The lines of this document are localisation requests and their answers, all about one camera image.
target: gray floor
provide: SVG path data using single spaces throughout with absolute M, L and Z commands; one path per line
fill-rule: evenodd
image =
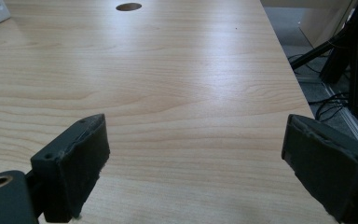
M 307 38 L 302 34 L 298 28 L 304 9 L 302 8 L 283 8 L 283 7 L 265 7 L 269 20 L 274 28 L 274 31 L 282 45 L 283 51 L 286 56 L 297 54 L 304 54 L 312 49 Z M 320 71 L 324 65 L 325 58 L 318 58 L 309 62 L 309 67 L 316 71 Z M 345 91 L 348 88 L 348 80 L 342 77 L 336 85 L 326 86 L 318 78 L 319 74 L 309 69 L 307 66 L 302 66 L 296 71 L 297 80 L 300 83 L 301 89 L 304 92 L 307 100 L 319 101 L 326 99 L 330 96 L 327 89 L 331 88 L 335 92 Z M 312 105 L 310 109 L 315 115 L 318 105 Z M 336 130 L 345 133 L 347 136 L 356 139 L 355 132 L 352 131 L 348 122 L 344 119 L 344 113 L 339 112 L 335 116 L 326 121 L 325 123 L 335 128 Z

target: wooden table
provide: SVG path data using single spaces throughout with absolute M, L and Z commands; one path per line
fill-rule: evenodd
M 333 222 L 281 159 L 287 116 L 311 113 L 259 1 L 6 3 L 0 172 L 104 113 L 78 223 Z

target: wooden tabletop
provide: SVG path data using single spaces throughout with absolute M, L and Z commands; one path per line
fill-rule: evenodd
M 104 113 L 78 223 L 333 222 L 281 159 L 287 116 L 311 113 L 260 2 L 137 2 L 6 0 L 0 172 Z

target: floor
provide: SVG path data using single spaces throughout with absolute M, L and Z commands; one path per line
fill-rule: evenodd
M 265 7 L 265 10 L 289 61 L 296 58 L 291 58 L 292 56 L 304 54 L 312 49 L 307 38 L 298 28 L 305 9 Z M 322 70 L 325 60 L 325 57 L 317 58 L 309 62 L 308 66 L 295 70 L 297 80 L 309 102 L 320 101 L 334 93 L 348 90 L 348 76 L 342 76 L 335 85 L 322 83 L 318 71 Z M 310 105 L 314 115 L 318 108 L 319 105 Z M 327 119 L 324 123 L 358 141 L 358 120 L 346 108 L 335 113 L 336 111 L 337 108 L 332 107 L 321 119 Z

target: black metal stand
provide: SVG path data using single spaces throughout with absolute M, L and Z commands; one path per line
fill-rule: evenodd
M 291 62 L 291 66 L 296 69 L 330 49 L 332 51 L 321 71 L 320 78 L 325 83 L 336 83 L 348 65 L 351 67 L 349 109 L 358 118 L 358 5 L 350 20 L 338 34 Z

